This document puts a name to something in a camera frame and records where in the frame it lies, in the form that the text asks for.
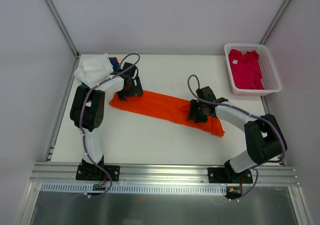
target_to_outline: red-orange fabric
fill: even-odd
[[[187,121],[190,106],[190,101],[188,100],[152,91],[143,91],[142,97],[131,96],[127,97],[126,100],[119,100],[116,93],[109,104],[116,109],[168,120],[176,124],[201,129],[213,135],[222,137],[225,134],[218,118],[209,116],[206,123]]]

